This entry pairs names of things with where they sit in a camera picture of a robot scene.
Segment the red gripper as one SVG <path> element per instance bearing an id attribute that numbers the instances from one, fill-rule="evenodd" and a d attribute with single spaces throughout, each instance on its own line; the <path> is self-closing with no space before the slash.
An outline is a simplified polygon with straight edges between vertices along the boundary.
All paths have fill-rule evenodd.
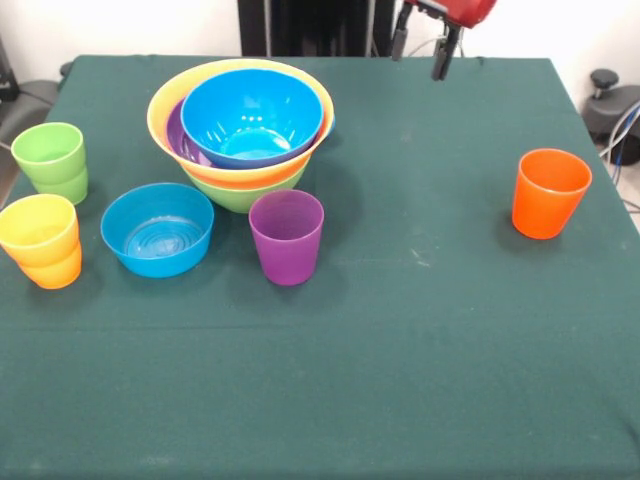
<path id="1" fill-rule="evenodd" d="M 415 8 L 431 18 L 445 21 L 443 34 L 436 40 L 431 72 L 433 80 L 444 80 L 458 45 L 460 26 L 474 28 L 487 18 L 495 4 L 496 0 L 404 1 L 392 37 L 391 59 L 399 61 L 403 56 L 408 36 L 408 19 Z"/>

